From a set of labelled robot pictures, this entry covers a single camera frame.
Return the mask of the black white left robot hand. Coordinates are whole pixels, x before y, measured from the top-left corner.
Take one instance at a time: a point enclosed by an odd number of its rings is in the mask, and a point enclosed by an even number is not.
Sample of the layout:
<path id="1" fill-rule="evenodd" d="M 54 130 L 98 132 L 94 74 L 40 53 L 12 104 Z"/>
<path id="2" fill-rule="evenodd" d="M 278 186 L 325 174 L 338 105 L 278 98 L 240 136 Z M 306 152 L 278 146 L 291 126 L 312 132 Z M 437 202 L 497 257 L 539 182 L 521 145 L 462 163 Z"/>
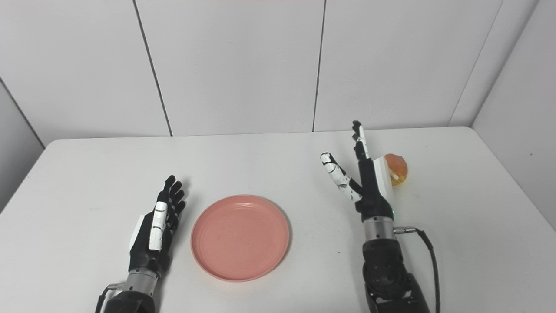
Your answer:
<path id="1" fill-rule="evenodd" d="M 169 176 L 157 196 L 153 210 L 139 222 L 130 248 L 129 272 L 146 269 L 161 276 L 171 265 L 170 248 L 186 207 L 182 182 Z"/>

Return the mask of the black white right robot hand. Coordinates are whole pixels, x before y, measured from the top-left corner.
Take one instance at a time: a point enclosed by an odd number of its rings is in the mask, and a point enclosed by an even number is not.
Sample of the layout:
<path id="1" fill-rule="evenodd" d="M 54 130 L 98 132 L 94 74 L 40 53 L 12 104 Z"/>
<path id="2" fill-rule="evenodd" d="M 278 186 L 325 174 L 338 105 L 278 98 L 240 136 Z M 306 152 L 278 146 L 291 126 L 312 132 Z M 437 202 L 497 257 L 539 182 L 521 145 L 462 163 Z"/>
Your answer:
<path id="1" fill-rule="evenodd" d="M 375 216 L 393 219 L 394 212 L 391 205 L 379 190 L 377 172 L 369 154 L 363 125 L 358 120 L 354 120 L 352 129 L 360 183 L 353 180 L 339 166 L 331 153 L 322 153 L 320 155 L 321 163 L 338 189 L 355 204 L 355 209 L 360 213 L 362 221 L 373 219 Z"/>

